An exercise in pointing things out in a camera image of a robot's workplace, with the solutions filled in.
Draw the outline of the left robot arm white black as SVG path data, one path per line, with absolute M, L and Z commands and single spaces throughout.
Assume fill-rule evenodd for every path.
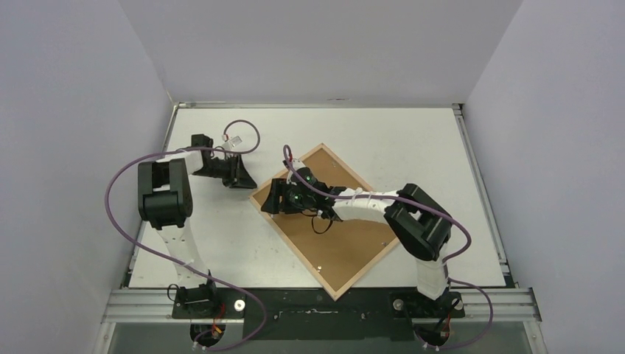
M 189 178 L 217 178 L 230 189 L 257 187 L 241 155 L 233 152 L 241 139 L 225 135 L 223 140 L 224 143 L 216 147 L 212 138 L 195 134 L 188 148 L 138 166 L 139 214 L 164 241 L 169 256 L 177 260 L 175 305 L 180 309 L 193 309 L 204 318 L 215 315 L 222 302 L 215 282 L 208 275 L 199 274 L 210 270 L 200 257 L 192 234 L 193 200 Z M 223 151 L 222 158 L 214 156 L 216 149 Z

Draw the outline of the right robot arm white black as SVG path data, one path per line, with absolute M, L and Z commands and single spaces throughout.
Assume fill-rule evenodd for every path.
M 332 186 L 308 167 L 274 178 L 261 211 L 269 215 L 312 212 L 330 221 L 371 221 L 389 226 L 417 265 L 416 305 L 426 316 L 446 306 L 449 280 L 444 250 L 450 239 L 450 214 L 415 184 L 390 192 Z

